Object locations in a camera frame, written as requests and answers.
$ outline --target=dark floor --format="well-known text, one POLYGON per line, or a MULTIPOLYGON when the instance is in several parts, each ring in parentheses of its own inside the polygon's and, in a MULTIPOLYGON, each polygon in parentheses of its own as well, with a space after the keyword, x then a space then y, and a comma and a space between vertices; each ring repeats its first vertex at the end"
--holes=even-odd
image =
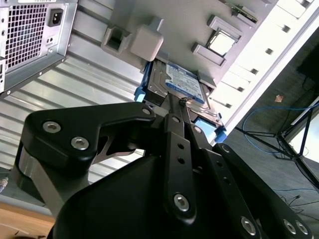
MULTIPOLYGON (((255 131, 265 131, 264 129, 256 126, 254 123, 247 124, 247 129, 255 131)), ((276 140, 267 140, 268 142, 276 145, 276 140)), ((233 130, 225 143, 229 145, 243 160, 272 188, 275 190, 287 190, 287 189, 314 189, 310 182, 301 174, 296 165, 293 162, 286 160, 276 159, 272 154, 266 154, 254 146, 252 146, 244 137, 242 133, 237 130, 233 130)), ((271 151, 270 148, 253 141, 256 145, 265 151, 271 151)), ((308 160, 307 163, 313 170, 313 172, 319 177, 319 164, 308 160)), ((299 199, 296 199, 292 205, 310 203, 319 201, 319 194, 313 191, 298 190, 290 192, 278 192, 278 195, 284 196, 285 199, 291 202, 295 196, 300 195, 299 199)), ((315 238, 319 237, 319 202, 306 206, 294 207, 296 212, 299 213, 301 218, 312 229, 315 238)))

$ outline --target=silver metal panel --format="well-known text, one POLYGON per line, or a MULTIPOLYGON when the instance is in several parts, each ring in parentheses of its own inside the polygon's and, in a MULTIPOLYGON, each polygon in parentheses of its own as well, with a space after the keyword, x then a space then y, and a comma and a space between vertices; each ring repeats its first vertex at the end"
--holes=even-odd
POLYGON ((12 87, 30 81, 65 56, 77 3, 0 0, 0 6, 1 55, 6 58, 5 79, 0 72, 0 92, 10 90, 10 94, 15 90, 12 87), (63 10, 60 25, 48 25, 53 9, 63 10))
MULTIPOLYGON (((136 86, 119 74, 96 68, 77 57, 69 57, 0 102, 0 166, 11 168, 23 122, 33 111, 66 107, 131 102, 136 86)), ((92 165, 94 182, 140 158, 143 152, 115 157, 92 165)))
MULTIPOLYGON (((12 167, 23 122, 29 113, 134 100, 142 74, 100 48, 113 5, 114 1, 109 0, 80 0, 67 60, 0 102, 0 167, 12 167)), ((55 56, 59 55, 52 53, 50 57, 55 56)), ((95 182, 142 155, 143 151, 138 150, 129 156, 94 164, 89 181, 95 182)))

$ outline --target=black metal bar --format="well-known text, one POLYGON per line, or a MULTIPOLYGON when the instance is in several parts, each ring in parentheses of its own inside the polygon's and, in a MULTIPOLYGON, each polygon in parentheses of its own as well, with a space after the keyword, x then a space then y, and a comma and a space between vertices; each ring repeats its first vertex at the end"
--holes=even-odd
POLYGON ((189 112, 188 112, 188 107, 186 105, 186 102, 179 100, 179 107, 181 111, 181 115, 183 117, 183 121, 186 125, 190 125, 190 117, 189 117, 189 112))
POLYGON ((179 98, 175 95, 168 94, 169 99, 169 112, 176 115, 180 120, 182 119, 182 114, 180 111, 179 98))
POLYGON ((301 156, 304 153, 305 144, 306 144, 306 140, 307 140, 307 135, 308 135, 312 115, 313 115, 313 110, 310 109, 309 113, 308 113, 308 119, 307 119, 307 123, 306 123, 306 127, 305 127, 303 141, 301 143, 300 152, 299 152, 298 156, 301 156))
POLYGON ((253 136, 260 136, 260 137, 267 137, 267 138, 274 138, 274 135, 261 135, 261 134, 256 134, 256 133, 251 133, 253 136))
POLYGON ((260 131, 250 131, 250 130, 247 130, 246 132, 249 132, 249 133, 264 133, 264 134, 272 134, 272 135, 276 135, 275 133, 260 132, 260 131))
POLYGON ((227 167, 224 158, 211 151, 211 145, 208 143, 205 134, 197 132, 194 127, 194 125, 188 125, 187 127, 191 145, 194 146, 192 157, 195 161, 199 162, 204 174, 207 175, 207 183, 211 184, 209 187, 212 188, 214 185, 217 190, 214 193, 221 196, 223 206, 228 209, 224 212, 224 215, 228 219, 229 226, 236 232, 236 238, 260 239, 261 236, 259 230, 257 230, 257 223, 251 215, 243 195, 238 190, 236 181, 227 167), (253 237, 248 236, 247 232, 242 230, 241 219, 243 217, 248 218, 252 227, 256 229, 253 237))
POLYGON ((276 151, 278 151, 278 152, 284 154, 285 156, 291 157, 291 155, 287 154, 286 152, 282 151, 281 149, 278 149, 277 147, 274 147, 273 145, 271 145, 271 144, 269 144, 269 143, 263 141, 262 139, 257 138, 257 137, 255 137, 254 135, 252 135, 252 134, 250 134, 250 133, 248 133, 248 132, 242 130, 241 128, 235 127, 235 129, 237 129, 238 131, 242 132, 243 134, 245 134, 245 135, 247 135, 247 136, 249 136, 249 137, 251 137, 251 138, 257 140, 258 142, 261 142, 261 143, 263 143, 264 145, 266 145, 266 146, 268 146, 268 147, 270 147, 270 148, 272 148, 272 149, 274 149, 274 150, 276 150, 276 151))
POLYGON ((287 150, 287 153, 290 153, 290 158, 294 158, 297 156, 296 152, 291 148, 291 146, 286 142, 285 138, 282 135, 277 136, 278 140, 283 144, 283 149, 287 150))
POLYGON ((176 223, 191 225, 196 218, 196 196, 192 178, 190 142, 184 138, 184 123, 176 122, 173 117, 173 114, 167 114, 164 122, 163 205, 176 223), (185 210, 176 206, 176 195, 187 198, 188 207, 185 210))
POLYGON ((281 157, 276 157, 276 156, 275 156, 275 158, 276 158, 276 159, 281 159, 281 160, 286 160, 286 161, 291 161, 290 158, 281 158, 281 157))
POLYGON ((287 227, 283 222, 293 222, 295 225, 293 227, 297 230, 295 223, 300 220, 299 217, 228 145, 219 143, 213 147, 213 150, 224 158, 239 189, 247 192, 251 198, 258 198, 258 202, 251 201, 247 197, 245 201, 254 218, 259 218, 262 222, 266 238, 311 238, 300 231, 296 231, 296 236, 287 233, 287 227), (255 195, 255 189, 258 189, 258 195, 255 195))
POLYGON ((303 122, 308 117, 309 113, 310 113, 310 111, 305 113, 305 115, 302 116, 295 124, 289 126, 286 130, 279 132, 279 134, 281 134, 283 137, 286 137, 286 135, 288 135, 297 125, 299 125, 301 122, 303 122))

